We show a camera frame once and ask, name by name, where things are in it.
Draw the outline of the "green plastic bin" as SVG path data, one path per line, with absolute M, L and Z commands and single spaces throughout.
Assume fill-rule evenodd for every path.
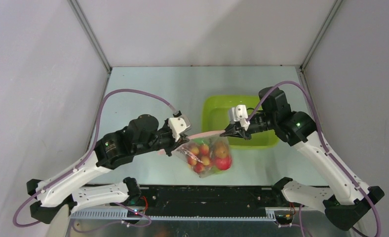
M 255 108 L 259 103 L 257 96 L 249 95 L 215 95 L 207 98 L 203 105 L 201 131 L 223 130 L 229 124 L 228 110 L 239 104 L 248 108 Z M 239 150 L 260 150 L 274 147 L 278 144 L 279 138 L 274 131 L 265 131 L 252 135 L 252 139 L 229 137 L 229 144 L 233 149 Z

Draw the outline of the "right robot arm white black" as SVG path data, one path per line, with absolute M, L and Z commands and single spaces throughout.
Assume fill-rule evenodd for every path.
M 283 90 L 267 87 L 250 112 L 245 105 L 229 109 L 223 136 L 251 139 L 253 134 L 274 131 L 276 136 L 304 155 L 328 183 L 326 188 L 307 186 L 284 177 L 272 187 L 273 202 L 305 205 L 325 214 L 338 229 L 348 231 L 384 197 L 378 186 L 369 186 L 355 175 L 331 149 L 319 124 L 307 113 L 293 111 Z

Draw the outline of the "red apple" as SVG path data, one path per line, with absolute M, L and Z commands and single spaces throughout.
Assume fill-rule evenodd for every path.
M 225 158 L 215 158 L 214 165 L 218 170 L 228 170 L 232 165 L 232 157 L 227 156 Z

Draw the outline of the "brown kiwi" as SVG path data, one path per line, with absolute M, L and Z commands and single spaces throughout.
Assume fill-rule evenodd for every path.
M 213 156 L 215 158 L 226 158 L 229 155 L 229 148 L 224 142 L 214 144 Z

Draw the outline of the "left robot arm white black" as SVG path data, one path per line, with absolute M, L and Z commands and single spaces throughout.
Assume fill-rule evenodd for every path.
M 61 173 L 47 180 L 27 182 L 28 194 L 36 199 L 30 205 L 31 217 L 49 224 L 64 205 L 68 214 L 114 202 L 137 205 L 141 190 L 135 178 L 126 177 L 115 184 L 94 187 L 87 183 L 131 163 L 137 155 L 162 150 L 171 156 L 189 141 L 186 131 L 190 126 L 184 115 L 168 118 L 159 127 L 155 117 L 145 114 L 131 120 L 123 129 L 104 135 L 94 148 Z

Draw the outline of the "green cucumber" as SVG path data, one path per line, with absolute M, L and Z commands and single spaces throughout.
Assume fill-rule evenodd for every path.
M 201 145 L 208 145 L 209 144 L 209 139 L 208 138 L 195 138 L 192 139 L 194 143 L 196 143 L 198 146 Z

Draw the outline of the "clear zip top bag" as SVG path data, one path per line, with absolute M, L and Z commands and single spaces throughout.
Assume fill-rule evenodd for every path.
M 199 178 L 223 173 L 232 167 L 233 157 L 229 140 L 222 133 L 214 130 L 189 136 L 189 141 L 171 154 L 184 161 Z

